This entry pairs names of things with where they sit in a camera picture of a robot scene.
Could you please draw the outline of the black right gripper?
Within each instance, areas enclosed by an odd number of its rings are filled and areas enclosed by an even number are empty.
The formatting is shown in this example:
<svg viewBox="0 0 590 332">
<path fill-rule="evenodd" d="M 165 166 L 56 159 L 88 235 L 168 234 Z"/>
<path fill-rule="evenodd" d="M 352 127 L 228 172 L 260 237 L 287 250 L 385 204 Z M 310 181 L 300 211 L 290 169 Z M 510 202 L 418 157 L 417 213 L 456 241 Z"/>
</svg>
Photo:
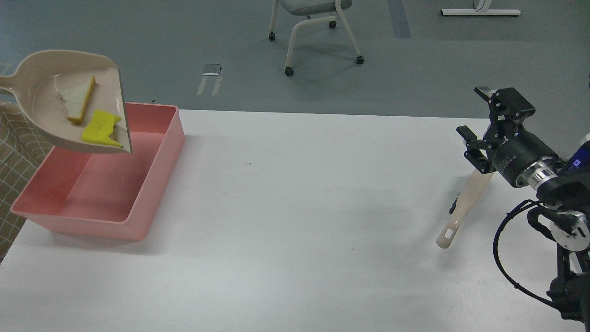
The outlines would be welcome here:
<svg viewBox="0 0 590 332">
<path fill-rule="evenodd" d="M 481 174 L 499 172 L 512 187 L 527 186 L 527 169 L 543 160 L 558 159 L 548 145 L 524 128 L 524 121 L 537 110 L 515 88 L 483 85 L 474 92 L 487 102 L 490 124 L 481 139 L 466 125 L 456 128 L 464 139 L 465 159 Z"/>
</svg>

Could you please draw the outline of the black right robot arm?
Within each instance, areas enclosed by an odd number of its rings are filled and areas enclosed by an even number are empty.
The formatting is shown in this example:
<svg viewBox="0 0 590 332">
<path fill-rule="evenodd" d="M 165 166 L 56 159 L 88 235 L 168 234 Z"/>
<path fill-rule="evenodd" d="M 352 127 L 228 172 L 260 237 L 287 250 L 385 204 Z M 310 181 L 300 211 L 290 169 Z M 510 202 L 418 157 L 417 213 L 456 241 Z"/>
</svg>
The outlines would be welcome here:
<svg viewBox="0 0 590 332">
<path fill-rule="evenodd" d="M 467 126 L 457 127 L 466 146 L 464 157 L 475 168 L 472 184 L 465 187 L 451 208 L 449 227 L 455 233 L 471 208 L 468 197 L 477 200 L 493 173 L 512 187 L 531 187 L 536 201 L 521 202 L 500 223 L 493 239 L 493 256 L 503 276 L 527 296 L 556 309 L 564 320 L 580 321 L 589 330 L 589 137 L 569 158 L 561 158 L 537 136 L 527 131 L 524 121 L 535 108 L 516 89 L 474 91 L 489 108 L 490 124 L 479 139 Z M 514 281 L 499 257 L 502 231 L 515 216 L 526 212 L 531 227 L 556 244 L 557 275 L 547 298 L 542 298 Z"/>
</svg>

